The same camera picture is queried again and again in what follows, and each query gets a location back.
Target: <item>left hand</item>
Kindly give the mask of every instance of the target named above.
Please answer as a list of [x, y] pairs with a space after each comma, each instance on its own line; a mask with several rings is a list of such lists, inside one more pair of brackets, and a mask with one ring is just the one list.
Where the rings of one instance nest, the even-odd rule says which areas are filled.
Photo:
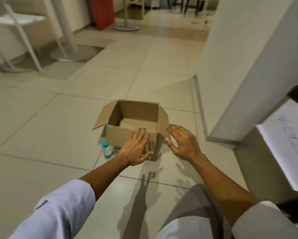
[[150, 138], [146, 133], [146, 128], [138, 128], [136, 132], [131, 132], [126, 144], [121, 148], [119, 155], [128, 161], [128, 165], [135, 166], [146, 161], [153, 152], [142, 155]]

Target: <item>water bottle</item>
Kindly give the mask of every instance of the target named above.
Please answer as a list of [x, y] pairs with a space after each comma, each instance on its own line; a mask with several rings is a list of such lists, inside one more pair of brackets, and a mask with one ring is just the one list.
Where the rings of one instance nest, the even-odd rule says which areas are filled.
[[106, 159], [111, 158], [113, 151], [114, 151], [114, 147], [111, 146], [107, 141], [104, 141], [102, 143], [102, 152], [104, 153], [104, 156]]

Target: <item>bottle cap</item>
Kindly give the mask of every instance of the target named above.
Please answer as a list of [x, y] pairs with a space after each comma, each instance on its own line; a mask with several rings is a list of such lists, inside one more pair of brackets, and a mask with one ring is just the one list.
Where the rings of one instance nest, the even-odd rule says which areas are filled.
[[108, 147], [108, 142], [107, 142], [107, 141], [104, 141], [104, 142], [102, 143], [102, 147], [103, 147], [103, 148]]

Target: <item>cardboard box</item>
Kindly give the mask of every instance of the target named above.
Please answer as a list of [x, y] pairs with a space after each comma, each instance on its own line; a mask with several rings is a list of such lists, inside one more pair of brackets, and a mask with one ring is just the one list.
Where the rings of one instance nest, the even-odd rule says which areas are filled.
[[166, 131], [168, 125], [168, 115], [158, 103], [116, 100], [103, 107], [93, 130], [104, 126], [102, 137], [121, 148], [131, 131], [145, 127], [150, 133], [145, 152], [155, 152], [158, 136], [170, 138]]

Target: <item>forearm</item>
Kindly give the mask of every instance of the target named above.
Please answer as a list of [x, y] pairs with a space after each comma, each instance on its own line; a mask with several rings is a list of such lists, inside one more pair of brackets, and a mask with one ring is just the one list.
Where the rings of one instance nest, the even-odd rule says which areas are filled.
[[204, 154], [190, 163], [221, 206], [231, 227], [244, 212], [259, 202], [250, 192], [214, 166]]
[[96, 200], [105, 192], [111, 182], [129, 166], [127, 159], [118, 154], [104, 165], [80, 178], [86, 181], [95, 192]]

